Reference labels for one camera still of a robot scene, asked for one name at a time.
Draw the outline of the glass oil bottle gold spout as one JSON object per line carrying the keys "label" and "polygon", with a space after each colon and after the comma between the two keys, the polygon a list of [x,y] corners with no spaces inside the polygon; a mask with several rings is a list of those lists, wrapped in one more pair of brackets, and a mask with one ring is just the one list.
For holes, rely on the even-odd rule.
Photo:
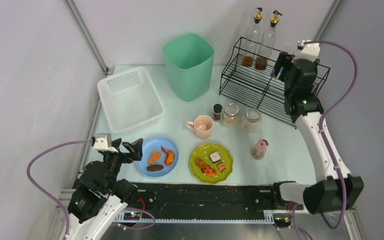
{"label": "glass oil bottle gold spout", "polygon": [[260,39],[260,21],[263,18],[263,8],[257,7],[257,13],[253,16],[253,23],[246,32],[246,41],[243,47],[243,58],[241,65],[251,67],[254,61],[255,52],[257,51],[258,41]]}

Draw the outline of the clear bottle blue label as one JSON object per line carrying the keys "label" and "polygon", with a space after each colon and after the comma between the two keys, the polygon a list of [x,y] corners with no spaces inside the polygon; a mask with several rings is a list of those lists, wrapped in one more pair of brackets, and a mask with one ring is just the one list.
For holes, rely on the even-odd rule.
{"label": "clear bottle blue label", "polygon": [[284,47],[280,51],[276,60],[276,76],[282,82],[286,81],[286,76],[292,67],[292,59],[295,56],[295,50],[291,47]]}

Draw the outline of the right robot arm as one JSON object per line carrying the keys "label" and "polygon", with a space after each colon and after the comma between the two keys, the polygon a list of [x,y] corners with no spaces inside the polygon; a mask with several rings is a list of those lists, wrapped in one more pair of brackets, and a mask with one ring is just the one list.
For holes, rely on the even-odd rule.
{"label": "right robot arm", "polygon": [[363,179],[353,176],[330,136],[325,113],[313,93],[319,61],[295,60],[281,51],[272,76],[284,82],[284,109],[302,135],[310,154],[316,182],[313,185],[283,181],[273,185],[282,202],[305,206],[311,214],[349,210],[364,188]]}

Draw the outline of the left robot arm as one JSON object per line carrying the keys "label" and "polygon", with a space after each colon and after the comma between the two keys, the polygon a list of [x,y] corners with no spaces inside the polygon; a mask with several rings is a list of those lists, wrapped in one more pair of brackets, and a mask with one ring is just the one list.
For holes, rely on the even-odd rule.
{"label": "left robot arm", "polygon": [[88,163],[74,182],[67,207],[69,224],[65,240],[99,240],[115,218],[137,199],[138,187],[118,179],[123,164],[141,161],[142,138],[134,142],[113,140],[109,133],[91,138],[91,147],[102,160]]}

